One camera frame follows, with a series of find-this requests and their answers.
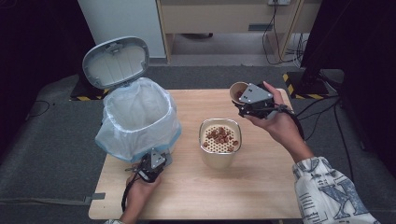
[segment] yellow and black tape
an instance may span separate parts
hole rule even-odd
[[[291,99],[324,99],[327,98],[329,95],[328,94],[298,94],[294,90],[295,88],[293,87],[289,75],[284,74],[283,75],[283,80],[285,81],[286,87],[288,88],[289,95]]]
[[[70,96],[70,101],[91,101],[91,100],[103,100],[108,95],[108,89],[103,90],[100,95],[80,95],[80,96]]]

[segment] human hand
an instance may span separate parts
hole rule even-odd
[[[126,185],[132,181],[132,174],[126,181]],[[136,180],[128,192],[126,198],[125,212],[120,217],[120,221],[125,224],[135,224],[143,211],[152,192],[161,184],[161,175],[153,183],[148,183],[142,179]]]
[[[274,102],[277,105],[283,105],[282,95],[279,90],[270,84],[263,82],[265,88],[274,95]],[[298,128],[290,115],[286,113],[276,113],[271,119],[258,119],[253,116],[245,115],[254,125],[267,131],[278,143],[280,143],[298,162],[313,157],[313,153],[305,144],[300,136]]]

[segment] clear plastic bag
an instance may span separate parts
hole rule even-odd
[[[173,150],[181,134],[177,107],[168,91],[146,77],[120,87],[104,99],[99,147],[128,162],[138,161],[152,148]]]

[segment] table top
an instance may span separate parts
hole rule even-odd
[[[290,100],[280,90],[285,104]],[[141,219],[277,219],[300,218],[289,153],[271,136],[238,115],[229,90],[170,90],[177,104],[182,134],[172,153],[173,163],[162,173]],[[235,120],[242,146],[231,167],[214,170],[200,156],[199,128],[205,119]],[[92,219],[120,218],[125,172],[130,163],[107,155],[93,200]]]

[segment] gray carpet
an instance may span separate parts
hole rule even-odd
[[[296,70],[295,67],[153,66],[145,77],[166,89],[228,89],[236,81],[259,83],[262,80],[278,88],[286,88],[282,75]],[[93,141],[100,128],[103,105],[102,101],[69,101],[77,82],[78,76],[67,77],[49,84],[38,94],[37,100],[49,104],[35,104],[31,115],[44,113],[30,117],[21,127],[9,156],[0,167],[0,199],[51,198],[82,202],[85,196],[94,193],[106,156]],[[321,111],[335,100],[332,98],[315,104],[300,118]],[[291,100],[297,113],[312,102]],[[337,107],[337,115],[361,199],[379,221],[396,223],[395,178],[375,154],[360,149],[359,138],[345,111]],[[351,177],[333,111],[323,113],[315,128],[317,117],[302,120],[306,136],[315,129],[307,141],[308,145],[315,154],[328,158],[334,168]],[[3,204],[0,205],[0,223],[103,223],[103,220],[90,220],[88,211],[87,205]],[[285,220],[284,223],[301,221]]]

